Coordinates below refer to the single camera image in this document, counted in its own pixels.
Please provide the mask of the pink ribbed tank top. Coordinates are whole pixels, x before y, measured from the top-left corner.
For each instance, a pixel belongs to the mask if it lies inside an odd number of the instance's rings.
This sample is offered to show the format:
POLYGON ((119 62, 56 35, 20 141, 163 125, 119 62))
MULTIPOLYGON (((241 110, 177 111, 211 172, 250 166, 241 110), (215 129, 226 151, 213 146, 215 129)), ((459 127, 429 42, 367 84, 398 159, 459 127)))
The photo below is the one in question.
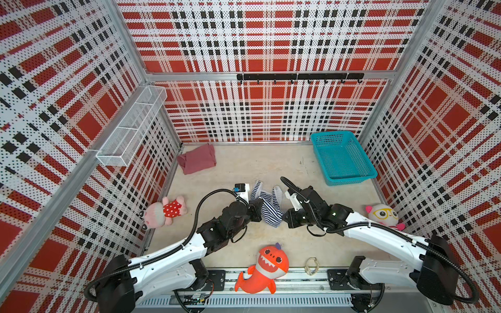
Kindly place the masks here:
POLYGON ((215 148, 211 144, 204 144, 181 154, 177 157, 177 162, 185 175, 215 167, 217 165, 215 148))

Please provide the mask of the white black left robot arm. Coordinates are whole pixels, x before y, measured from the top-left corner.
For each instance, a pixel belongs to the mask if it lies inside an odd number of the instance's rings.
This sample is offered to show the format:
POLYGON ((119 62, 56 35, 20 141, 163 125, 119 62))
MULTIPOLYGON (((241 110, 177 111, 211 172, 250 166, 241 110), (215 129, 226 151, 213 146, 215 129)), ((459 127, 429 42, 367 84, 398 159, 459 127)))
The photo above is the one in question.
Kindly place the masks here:
POLYGON ((200 289, 209 276, 202 259, 236 242, 250 222, 260 222, 262 206, 262 200, 232 202, 191 238, 132 259, 114 257, 86 297, 97 302, 100 312, 132 312, 137 303, 162 292, 200 289))

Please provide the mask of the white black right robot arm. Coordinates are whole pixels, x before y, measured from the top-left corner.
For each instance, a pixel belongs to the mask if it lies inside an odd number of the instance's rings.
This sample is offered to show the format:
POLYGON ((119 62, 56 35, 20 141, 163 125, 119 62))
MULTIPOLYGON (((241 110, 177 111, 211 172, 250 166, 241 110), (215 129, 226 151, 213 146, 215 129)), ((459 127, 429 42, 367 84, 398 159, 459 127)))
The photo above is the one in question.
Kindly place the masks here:
POLYGON ((434 236, 411 236, 373 222, 341 204, 327 204, 313 189, 290 187, 286 197, 293 207, 283 215, 289 228, 315 226, 324 233, 336 233, 363 241, 391 254, 394 261, 356 256, 348 271, 348 284, 355 290, 377 284, 415 287, 425 297, 442 304, 454 303, 458 272, 447 242, 434 236))

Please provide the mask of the blue white striped tank top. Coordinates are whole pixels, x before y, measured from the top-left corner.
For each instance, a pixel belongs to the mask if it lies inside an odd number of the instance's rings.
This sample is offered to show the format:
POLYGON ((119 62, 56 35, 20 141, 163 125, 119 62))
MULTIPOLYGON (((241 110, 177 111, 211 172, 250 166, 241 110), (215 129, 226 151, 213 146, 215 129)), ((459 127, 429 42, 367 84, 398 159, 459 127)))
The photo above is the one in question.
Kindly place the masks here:
POLYGON ((250 192, 250 200, 263 200, 261 208, 262 219, 274 228, 278 228, 282 223, 283 211, 281 202, 284 194, 279 185, 275 185, 271 192, 263 189, 263 182, 257 180, 250 192))

